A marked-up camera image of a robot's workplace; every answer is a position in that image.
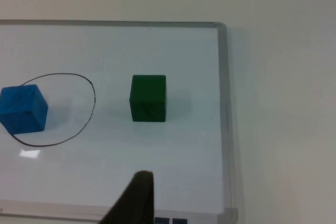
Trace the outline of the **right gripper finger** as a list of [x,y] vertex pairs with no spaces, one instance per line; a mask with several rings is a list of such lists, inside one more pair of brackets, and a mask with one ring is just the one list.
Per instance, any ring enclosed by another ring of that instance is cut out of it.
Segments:
[[150,171],[136,172],[117,202],[100,220],[110,224],[154,223],[154,178]]

